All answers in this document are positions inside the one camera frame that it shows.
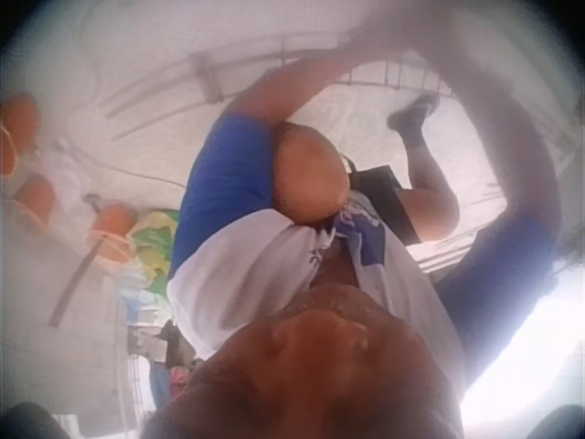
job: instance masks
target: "floor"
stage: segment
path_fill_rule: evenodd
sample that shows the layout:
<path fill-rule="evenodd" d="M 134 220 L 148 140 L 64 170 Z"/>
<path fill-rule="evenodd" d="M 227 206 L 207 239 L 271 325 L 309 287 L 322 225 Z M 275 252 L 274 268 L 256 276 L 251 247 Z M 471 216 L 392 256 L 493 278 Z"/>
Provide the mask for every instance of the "floor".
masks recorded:
<path fill-rule="evenodd" d="M 52 236 L 77 254 L 87 251 L 85 232 L 92 221 L 90 208 L 80 202 L 85 193 L 98 192 L 106 199 L 121 199 L 138 209 L 176 209 L 191 164 L 226 104 L 196 106 L 204 97 L 197 82 L 189 80 L 192 61 L 188 56 L 203 49 L 282 33 L 309 33 L 288 38 L 287 49 L 331 46 L 335 43 L 331 35 L 354 26 L 370 5 L 371 2 L 350 0 L 48 2 L 15 48 L 3 57 L 2 96 L 14 91 L 32 92 L 43 117 L 38 138 L 40 154 L 3 185 L 3 195 L 9 196 L 31 169 L 42 169 L 58 192 L 58 211 L 51 220 Z M 539 59 L 520 53 L 503 37 L 504 30 L 518 33 L 528 24 L 514 21 L 517 11 L 508 12 L 495 12 L 498 30 L 486 24 L 483 16 L 465 15 L 460 25 L 478 60 L 508 81 L 538 118 L 539 126 L 545 125 L 550 153 L 561 175 L 573 157 L 557 140 L 559 129 L 573 134 L 568 113 L 571 99 L 576 96 L 574 76 L 564 69 L 544 76 L 536 72 L 534 66 L 539 62 L 546 64 L 555 59 L 556 65 L 563 66 L 561 61 L 567 61 L 555 50 L 538 51 Z M 278 41 L 260 39 L 223 48 L 214 52 L 214 61 L 278 50 Z M 530 45 L 524 42 L 523 48 L 529 50 Z M 274 61 L 266 61 L 241 66 L 220 75 L 219 80 L 224 92 L 230 93 L 250 84 L 274 65 Z M 148 76 L 161 68 L 166 69 Z M 389 74 L 397 72 L 393 65 Z M 400 74 L 404 85 L 420 86 L 421 70 L 405 68 Z M 354 72 L 354 80 L 377 81 L 380 75 L 384 75 L 384 65 L 370 65 Z M 123 92 L 142 78 L 145 80 L 135 89 Z M 151 99 L 141 99 L 141 93 L 173 81 L 176 86 Z M 391 164 L 399 180 L 407 185 L 402 144 L 386 129 L 384 120 L 389 112 L 417 94 L 404 89 L 336 85 L 317 96 L 294 119 L 321 130 L 358 167 Z M 473 231 L 495 218 L 505 202 L 477 134 L 454 98 L 442 99 L 439 110 L 425 124 L 424 134 L 462 211 L 454 238 L 410 249 L 415 259 L 424 261 L 422 268 L 430 269 L 448 262 L 450 257 L 441 256 L 443 253 L 473 241 Z M 582 168 L 577 166 L 571 171 L 574 175 L 579 171 L 581 180 L 571 179 L 573 189 L 582 183 Z M 574 207 L 574 203 L 572 196 L 565 202 L 568 207 Z M 573 209 L 571 217 L 579 220 L 581 212 Z M 541 327 L 538 322 L 543 321 L 538 319 L 544 318 L 547 325 L 557 329 L 546 334 L 554 335 L 554 340 L 564 340 L 558 343 L 563 349 L 553 346 L 555 343 L 549 347 L 534 341 L 542 339 L 543 334 L 527 329 L 525 341 L 518 343 L 533 350 L 511 348 L 508 360 L 504 357 L 501 366 L 495 366 L 495 371 L 485 377 L 484 383 L 478 383 L 463 403 L 469 437 L 523 437 L 553 401 L 583 401 L 583 388 L 578 385 L 582 382 L 582 350 L 573 352 L 583 336 L 582 326 L 575 323 L 583 316 L 583 303 L 577 295 L 567 294 L 579 291 L 582 269 L 563 275 L 567 279 L 559 281 L 564 286 L 558 287 L 555 299 L 541 306 L 540 315 L 533 316 L 536 327 Z M 92 300 L 96 300 L 95 309 L 103 306 L 100 300 Z M 104 327 L 102 331 L 106 337 L 111 328 Z M 18 331 L 6 336 L 8 340 L 12 337 L 19 337 Z M 502 406 L 499 402 L 505 397 L 504 389 L 518 382 L 518 376 L 526 375 L 519 365 L 536 358 L 549 367 L 536 370 L 532 376 L 535 381 L 522 381 L 526 386 L 522 389 L 534 387 L 539 380 L 550 386 L 539 388 L 539 394 L 528 392 L 530 401 Z"/>

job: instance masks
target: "blue sleeve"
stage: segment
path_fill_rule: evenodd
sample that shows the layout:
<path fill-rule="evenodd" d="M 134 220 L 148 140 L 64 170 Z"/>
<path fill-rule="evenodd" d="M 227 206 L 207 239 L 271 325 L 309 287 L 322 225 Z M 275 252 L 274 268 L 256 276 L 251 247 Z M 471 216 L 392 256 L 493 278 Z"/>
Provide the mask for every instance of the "blue sleeve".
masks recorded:
<path fill-rule="evenodd" d="M 507 212 L 480 231 L 437 293 L 463 344 L 471 384 L 554 286 L 553 234 L 531 214 Z"/>
<path fill-rule="evenodd" d="M 269 128 L 242 115 L 222 116 L 201 149 L 187 182 L 169 279 L 211 235 L 272 203 Z"/>

